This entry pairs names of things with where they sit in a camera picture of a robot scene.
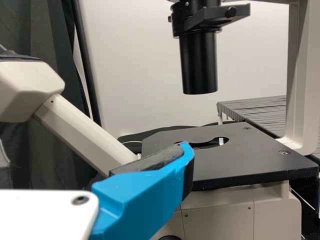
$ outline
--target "microscope arm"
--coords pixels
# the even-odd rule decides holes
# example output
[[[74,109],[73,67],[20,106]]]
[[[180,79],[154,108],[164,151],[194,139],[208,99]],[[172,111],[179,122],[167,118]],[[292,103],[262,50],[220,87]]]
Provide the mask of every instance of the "microscope arm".
[[[21,123],[35,118],[104,176],[137,160],[133,152],[60,95],[64,86],[45,62],[0,54],[0,121]]]

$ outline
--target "dark fabric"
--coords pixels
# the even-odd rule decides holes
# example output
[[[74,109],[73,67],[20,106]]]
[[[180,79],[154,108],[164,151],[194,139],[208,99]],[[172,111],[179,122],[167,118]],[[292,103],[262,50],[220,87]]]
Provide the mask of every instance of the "dark fabric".
[[[30,54],[30,0],[0,0],[0,43],[19,54]],[[6,186],[29,188],[28,124],[1,122],[0,138],[11,161],[11,173],[6,168],[2,170],[5,176],[1,174],[2,179],[6,180]]]
[[[47,62],[65,81],[62,95],[84,111],[73,62],[74,27],[68,2],[0,0],[0,43]],[[97,173],[33,119],[22,124],[0,123],[0,138],[11,160],[15,188],[82,189]]]

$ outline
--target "microscope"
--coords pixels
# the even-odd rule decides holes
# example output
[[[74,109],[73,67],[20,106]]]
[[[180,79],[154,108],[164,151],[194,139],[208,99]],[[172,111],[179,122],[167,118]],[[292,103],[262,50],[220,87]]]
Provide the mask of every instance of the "microscope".
[[[168,21],[179,40],[183,92],[214,93],[216,34],[248,17],[250,5],[171,2]],[[36,119],[107,178],[95,183],[93,192],[1,190],[6,205],[19,212],[6,207],[2,218],[23,226],[16,231],[6,224],[2,233],[17,238],[50,233],[52,239],[300,240],[302,207],[289,181],[319,177],[319,166],[304,155],[318,143],[320,1],[265,2],[289,4],[282,139],[245,122],[164,131],[143,140],[139,160],[60,95],[64,82],[46,63],[2,49],[0,121]],[[214,144],[216,139],[223,144]]]

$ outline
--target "screw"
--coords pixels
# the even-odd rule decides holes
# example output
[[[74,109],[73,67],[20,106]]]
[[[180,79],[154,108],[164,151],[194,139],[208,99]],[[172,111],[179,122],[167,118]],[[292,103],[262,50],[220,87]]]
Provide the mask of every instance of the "screw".
[[[281,154],[281,155],[290,155],[291,152],[289,152],[289,151],[284,151],[284,150],[280,150],[280,151],[279,151],[279,154]]]
[[[82,205],[89,201],[87,196],[77,196],[75,199],[72,200],[73,205]]]

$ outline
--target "black plastic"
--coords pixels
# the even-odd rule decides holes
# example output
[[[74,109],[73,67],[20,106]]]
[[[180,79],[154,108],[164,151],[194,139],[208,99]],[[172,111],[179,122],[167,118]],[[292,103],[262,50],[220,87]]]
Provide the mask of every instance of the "black plastic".
[[[316,163],[244,122],[158,132],[142,141],[142,156],[176,142],[204,143],[217,137],[229,141],[222,146],[194,150],[193,191],[319,175]],[[282,155],[279,151],[291,154]]]
[[[216,32],[250,15],[250,5],[221,6],[221,0],[181,0],[171,6],[173,36],[179,37],[183,92],[218,90]]]
[[[159,240],[181,240],[181,238],[177,236],[163,236],[159,238]]]
[[[184,94],[207,94],[218,90],[216,33],[182,35],[180,59]]]

